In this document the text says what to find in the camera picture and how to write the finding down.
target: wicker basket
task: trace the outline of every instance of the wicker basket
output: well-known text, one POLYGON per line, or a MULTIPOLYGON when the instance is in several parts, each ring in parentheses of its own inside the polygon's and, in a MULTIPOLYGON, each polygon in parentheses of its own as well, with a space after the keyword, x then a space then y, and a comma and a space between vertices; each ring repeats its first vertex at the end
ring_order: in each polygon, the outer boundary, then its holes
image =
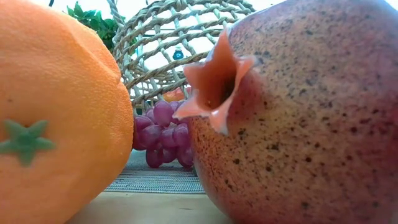
POLYGON ((176 88, 181 88, 187 97, 187 83, 182 65, 206 58, 211 50, 210 48, 197 53, 190 41, 202 37, 214 45, 223 28, 255 11, 252 5, 244 0, 163 0, 141 9, 124 23, 114 0, 107 1, 119 26, 113 40, 113 55, 120 67, 122 81, 131 93, 133 107, 144 110, 149 106, 148 101, 162 99, 162 94, 176 88), (210 13, 215 19, 203 22, 203 15, 210 13), (181 26, 184 20, 192 18, 196 19, 196 25, 181 26), (174 24, 174 29, 161 32, 160 27, 169 23, 174 24), (155 33, 148 37, 146 33, 150 30, 154 30, 155 33), (157 47, 145 52, 144 46, 148 44, 156 44, 157 47), (188 56, 173 60, 167 51, 178 44, 188 56), (157 54, 161 54, 167 62, 155 68, 147 68, 146 61, 157 54))

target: wooden table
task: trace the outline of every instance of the wooden table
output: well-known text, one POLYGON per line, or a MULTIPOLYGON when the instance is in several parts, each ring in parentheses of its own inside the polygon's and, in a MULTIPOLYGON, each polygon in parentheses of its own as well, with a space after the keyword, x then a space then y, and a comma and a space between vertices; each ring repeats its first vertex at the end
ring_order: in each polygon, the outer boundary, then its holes
POLYGON ((231 224, 206 195, 103 192, 67 224, 231 224))

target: green star-shaped stem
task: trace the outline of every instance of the green star-shaped stem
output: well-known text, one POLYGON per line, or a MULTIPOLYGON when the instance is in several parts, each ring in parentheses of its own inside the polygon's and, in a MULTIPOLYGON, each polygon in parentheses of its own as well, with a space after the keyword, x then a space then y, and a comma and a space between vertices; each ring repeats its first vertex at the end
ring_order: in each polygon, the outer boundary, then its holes
POLYGON ((19 123, 7 119, 3 121, 10 139, 0 142, 0 154, 17 153, 23 166, 29 166, 37 150, 53 149, 55 144, 40 137, 47 127, 47 121, 42 120, 25 128, 19 123))

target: gray woven mat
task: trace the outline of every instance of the gray woven mat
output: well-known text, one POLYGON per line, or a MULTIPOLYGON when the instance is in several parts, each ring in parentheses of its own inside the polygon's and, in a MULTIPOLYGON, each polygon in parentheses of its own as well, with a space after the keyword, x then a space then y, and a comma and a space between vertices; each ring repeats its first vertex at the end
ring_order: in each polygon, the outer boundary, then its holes
POLYGON ((177 161, 158 169, 145 162, 145 151, 133 151, 119 177, 105 189, 107 192, 145 192, 166 194, 204 194, 198 177, 177 161))

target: pomegranate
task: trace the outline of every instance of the pomegranate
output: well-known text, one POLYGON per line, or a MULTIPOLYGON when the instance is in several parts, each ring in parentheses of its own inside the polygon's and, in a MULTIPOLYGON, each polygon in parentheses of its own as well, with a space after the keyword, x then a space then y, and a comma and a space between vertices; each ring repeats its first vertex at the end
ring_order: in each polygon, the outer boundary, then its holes
POLYGON ((287 0, 227 28, 175 118, 236 223, 398 223, 398 12, 287 0))

